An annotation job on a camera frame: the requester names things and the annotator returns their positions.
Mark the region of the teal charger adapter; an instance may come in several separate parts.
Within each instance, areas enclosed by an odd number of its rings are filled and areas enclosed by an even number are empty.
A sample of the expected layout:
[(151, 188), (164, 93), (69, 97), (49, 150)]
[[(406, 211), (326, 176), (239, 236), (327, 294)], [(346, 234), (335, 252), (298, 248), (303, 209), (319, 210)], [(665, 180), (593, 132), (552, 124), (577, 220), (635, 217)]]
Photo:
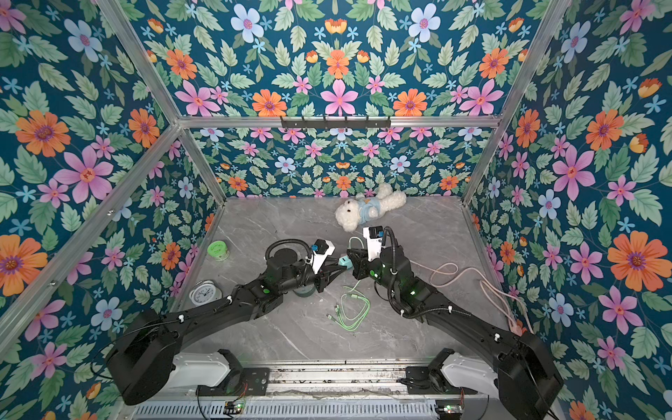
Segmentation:
[(340, 257), (338, 264), (340, 266), (346, 267), (347, 269), (352, 269), (353, 268), (353, 264), (352, 264), (350, 258), (347, 255), (346, 256), (343, 255), (342, 257)]

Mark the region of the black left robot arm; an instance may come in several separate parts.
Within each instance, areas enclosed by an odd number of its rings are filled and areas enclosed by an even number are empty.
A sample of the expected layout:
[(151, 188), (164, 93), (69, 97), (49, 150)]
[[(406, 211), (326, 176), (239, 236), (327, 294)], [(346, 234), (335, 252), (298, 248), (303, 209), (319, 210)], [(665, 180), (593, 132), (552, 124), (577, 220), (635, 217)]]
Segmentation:
[(133, 406), (154, 397), (177, 371), (173, 359), (184, 348), (233, 325), (262, 318), (284, 302), (287, 292), (312, 285), (318, 292), (346, 271), (336, 258), (315, 271), (303, 260), (267, 262), (256, 279), (236, 285), (226, 297), (204, 306), (136, 317), (105, 358), (106, 368), (124, 403)]

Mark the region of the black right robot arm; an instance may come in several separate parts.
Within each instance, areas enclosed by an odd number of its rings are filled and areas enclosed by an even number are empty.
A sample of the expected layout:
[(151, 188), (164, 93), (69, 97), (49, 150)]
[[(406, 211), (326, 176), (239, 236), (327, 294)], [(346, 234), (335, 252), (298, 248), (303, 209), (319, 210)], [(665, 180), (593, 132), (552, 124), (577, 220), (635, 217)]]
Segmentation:
[(414, 274), (399, 245), (384, 248), (373, 260), (364, 248), (350, 248), (346, 253), (355, 278), (370, 278), (384, 287), (397, 315), (451, 335), (478, 356), (476, 363), (486, 366), (481, 385), (476, 384), (475, 370), (452, 378), (448, 371), (463, 365), (457, 352), (448, 352), (440, 360), (439, 373), (451, 386), (492, 395), (516, 419), (544, 419), (551, 414), (565, 381), (551, 351), (537, 336), (506, 331), (458, 306)]

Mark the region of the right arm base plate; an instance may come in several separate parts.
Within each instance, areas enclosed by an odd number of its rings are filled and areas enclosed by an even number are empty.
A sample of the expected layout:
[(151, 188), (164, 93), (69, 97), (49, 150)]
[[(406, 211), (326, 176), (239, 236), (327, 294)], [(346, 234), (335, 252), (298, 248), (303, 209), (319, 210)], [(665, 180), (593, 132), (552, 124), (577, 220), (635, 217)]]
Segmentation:
[(451, 385), (437, 369), (427, 366), (406, 367), (404, 377), (397, 380), (411, 395), (471, 396), (475, 390)]

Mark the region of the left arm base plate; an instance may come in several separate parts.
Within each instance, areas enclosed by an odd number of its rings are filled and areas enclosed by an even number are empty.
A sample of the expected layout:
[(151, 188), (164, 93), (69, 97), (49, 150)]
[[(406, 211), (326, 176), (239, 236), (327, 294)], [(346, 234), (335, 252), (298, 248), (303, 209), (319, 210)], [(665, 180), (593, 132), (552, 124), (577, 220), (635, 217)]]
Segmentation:
[(200, 397), (260, 397), (266, 394), (271, 370), (267, 367), (234, 369), (218, 385), (199, 385)]

